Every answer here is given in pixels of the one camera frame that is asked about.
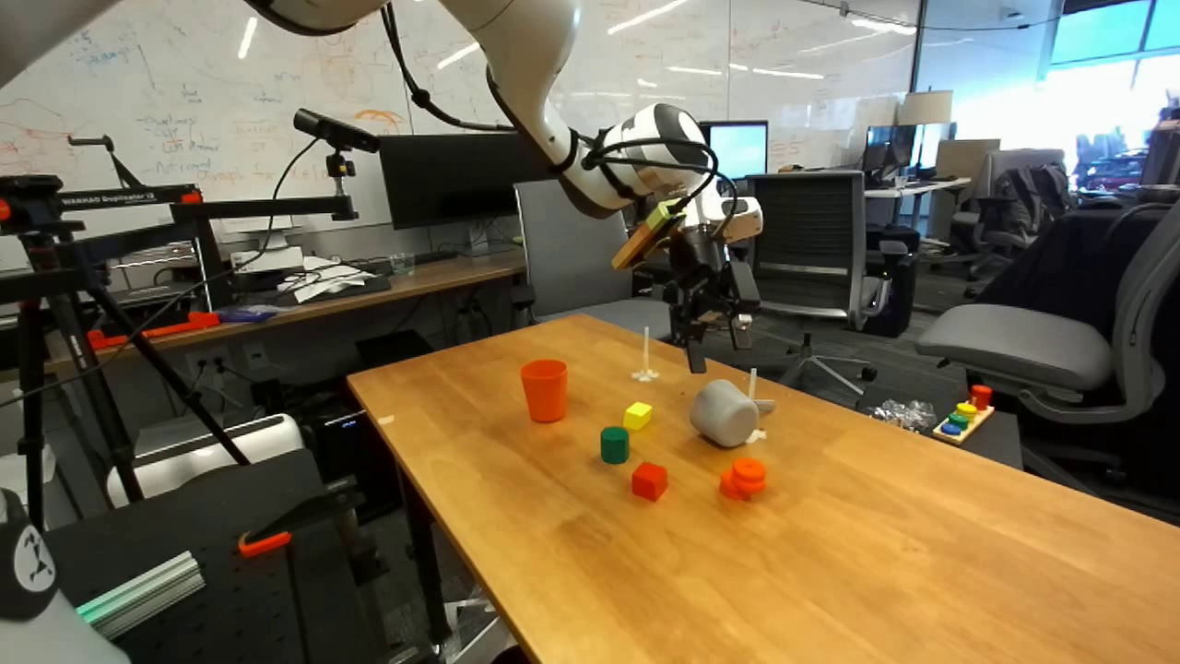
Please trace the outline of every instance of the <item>orange cup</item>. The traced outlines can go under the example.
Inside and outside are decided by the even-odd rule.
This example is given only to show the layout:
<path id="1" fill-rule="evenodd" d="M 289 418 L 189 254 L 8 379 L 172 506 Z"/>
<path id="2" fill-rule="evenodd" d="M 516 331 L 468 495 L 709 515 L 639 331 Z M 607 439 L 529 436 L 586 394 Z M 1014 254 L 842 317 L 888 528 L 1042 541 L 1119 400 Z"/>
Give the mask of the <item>orange cup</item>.
<path id="1" fill-rule="evenodd" d="M 527 363 L 520 370 L 527 418 L 549 424 L 563 418 L 563 363 Z"/>

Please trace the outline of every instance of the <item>window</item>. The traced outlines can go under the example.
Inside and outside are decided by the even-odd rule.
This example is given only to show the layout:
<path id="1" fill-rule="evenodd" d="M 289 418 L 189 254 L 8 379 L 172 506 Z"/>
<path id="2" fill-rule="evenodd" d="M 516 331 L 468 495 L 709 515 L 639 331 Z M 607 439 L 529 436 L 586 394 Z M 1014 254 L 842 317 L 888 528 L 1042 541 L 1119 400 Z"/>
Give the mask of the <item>window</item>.
<path id="1" fill-rule="evenodd" d="M 1180 0 L 1154 0 L 1148 49 L 1180 43 Z"/>
<path id="2" fill-rule="evenodd" d="M 1180 56 L 1143 58 L 1137 89 L 1150 97 L 1150 105 L 1165 105 L 1165 97 L 1180 97 Z"/>
<path id="3" fill-rule="evenodd" d="M 1128 92 L 1137 75 L 1137 58 L 1118 62 L 1088 62 L 1088 67 L 1056 67 L 1042 78 L 1047 92 L 1079 92 L 1090 107 L 1101 92 Z"/>
<path id="4" fill-rule="evenodd" d="M 1063 14 L 1056 62 L 1140 53 L 1148 13 L 1150 13 L 1150 0 L 1128 0 L 1128 4 L 1105 4 L 1076 14 Z"/>

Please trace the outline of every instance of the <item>black tripod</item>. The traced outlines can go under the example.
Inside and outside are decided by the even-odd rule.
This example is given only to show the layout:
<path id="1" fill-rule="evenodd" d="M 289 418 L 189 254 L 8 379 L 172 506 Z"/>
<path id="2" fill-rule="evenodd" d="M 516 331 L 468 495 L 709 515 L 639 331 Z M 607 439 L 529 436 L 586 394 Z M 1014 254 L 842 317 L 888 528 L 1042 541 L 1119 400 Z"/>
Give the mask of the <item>black tripod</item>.
<path id="1" fill-rule="evenodd" d="M 0 210 L 8 206 L 8 219 L 0 219 L 0 231 L 18 236 L 32 266 L 32 272 L 2 277 L 0 299 L 18 301 L 18 388 L 26 401 L 26 415 L 21 415 L 26 436 L 18 449 L 26 455 L 28 519 L 35 528 L 45 528 L 45 495 L 39 495 L 45 314 L 39 314 L 39 301 L 46 301 L 56 330 L 67 337 L 70 363 L 78 370 L 78 379 L 107 439 L 110 464 L 129 502 L 145 502 L 141 479 L 131 474 L 137 442 L 124 433 L 110 384 L 85 341 L 78 290 L 93 295 L 93 301 L 119 324 L 119 331 L 129 337 L 129 343 L 146 358 L 146 367 L 164 379 L 164 388 L 177 392 L 177 400 L 206 424 L 206 433 L 225 447 L 225 455 L 234 464 L 252 464 L 234 449 L 234 442 L 225 436 L 225 429 L 215 420 L 215 415 L 200 401 L 200 392 L 191 392 L 172 374 L 172 367 L 145 341 L 145 331 L 119 310 L 119 301 L 101 285 L 93 285 L 72 242 L 72 231 L 82 229 L 82 222 L 60 219 L 56 191 L 60 191 L 60 179 L 0 179 Z"/>

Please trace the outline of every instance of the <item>wall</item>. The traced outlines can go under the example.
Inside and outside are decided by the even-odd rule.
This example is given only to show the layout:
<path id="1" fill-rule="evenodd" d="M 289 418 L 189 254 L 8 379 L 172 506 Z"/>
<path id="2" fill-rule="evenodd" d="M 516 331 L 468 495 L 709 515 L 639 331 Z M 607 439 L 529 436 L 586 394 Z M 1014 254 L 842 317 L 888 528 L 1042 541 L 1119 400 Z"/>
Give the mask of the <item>wall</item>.
<path id="1" fill-rule="evenodd" d="M 663 0 L 582 4 L 582 32 L 552 89 L 559 116 L 595 134 L 635 107 L 666 100 L 695 118 L 770 118 L 770 165 L 842 165 L 859 160 L 868 122 L 888 122 L 909 75 L 909 36 L 853 27 L 822 0 L 694 0 L 639 28 L 607 32 Z M 499 118 L 478 92 L 483 58 L 455 56 L 468 36 L 439 4 L 407 4 L 430 40 L 407 28 L 409 56 L 439 105 Z M 854 14 L 913 24 L 917 0 L 853 0 Z M 439 122 L 409 111 L 409 129 Z"/>
<path id="2" fill-rule="evenodd" d="M 929 0 L 922 27 L 917 89 L 955 89 L 958 135 L 1003 135 L 1003 149 L 1035 149 L 1059 124 L 1033 116 L 1059 0 Z"/>

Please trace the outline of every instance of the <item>orange block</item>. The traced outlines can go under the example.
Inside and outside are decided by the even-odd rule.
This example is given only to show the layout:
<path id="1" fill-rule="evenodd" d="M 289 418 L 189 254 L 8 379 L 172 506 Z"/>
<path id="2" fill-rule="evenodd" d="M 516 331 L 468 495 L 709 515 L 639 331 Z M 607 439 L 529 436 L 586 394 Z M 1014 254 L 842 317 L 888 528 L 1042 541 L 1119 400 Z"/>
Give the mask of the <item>orange block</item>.
<path id="1" fill-rule="evenodd" d="M 740 458 L 736 464 L 730 464 L 722 474 L 720 492 L 730 495 L 730 498 L 740 498 L 740 502 L 763 495 L 768 492 L 768 464 L 757 461 L 757 458 Z"/>
<path id="2" fill-rule="evenodd" d="M 666 492 L 666 470 L 641 461 L 641 464 L 632 474 L 632 492 L 641 495 L 641 498 L 649 498 L 649 502 L 659 502 L 659 495 Z"/>

